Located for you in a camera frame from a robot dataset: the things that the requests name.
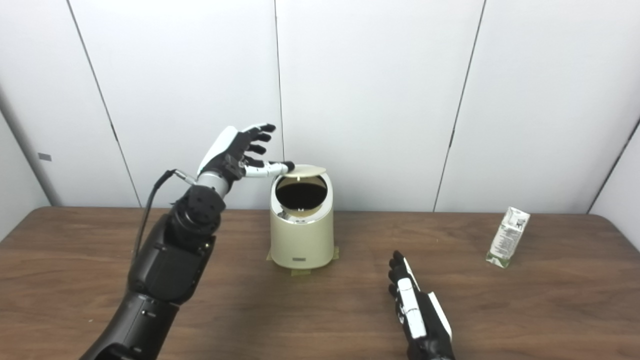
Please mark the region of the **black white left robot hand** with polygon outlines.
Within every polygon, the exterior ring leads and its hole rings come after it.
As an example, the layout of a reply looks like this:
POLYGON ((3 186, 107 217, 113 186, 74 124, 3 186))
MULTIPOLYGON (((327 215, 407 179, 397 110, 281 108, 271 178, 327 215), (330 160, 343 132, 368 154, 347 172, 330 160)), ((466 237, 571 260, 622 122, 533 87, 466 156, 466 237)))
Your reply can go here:
POLYGON ((292 161, 264 161, 248 155, 264 155, 266 148, 260 142, 269 142, 275 130, 270 123, 254 124, 242 131, 226 127, 201 161, 196 184, 217 189, 225 184, 231 188, 243 178, 271 178, 294 171, 292 161))

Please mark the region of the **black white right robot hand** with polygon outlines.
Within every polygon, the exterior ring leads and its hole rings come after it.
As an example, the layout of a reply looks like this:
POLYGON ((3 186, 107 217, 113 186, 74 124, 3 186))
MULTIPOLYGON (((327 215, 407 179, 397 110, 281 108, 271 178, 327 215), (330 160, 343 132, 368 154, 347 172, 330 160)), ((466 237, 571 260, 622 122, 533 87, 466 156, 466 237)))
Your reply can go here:
POLYGON ((388 291, 407 340, 407 358, 454 360, 453 331, 436 294, 421 290, 409 261, 400 251, 393 251, 388 266, 388 291))

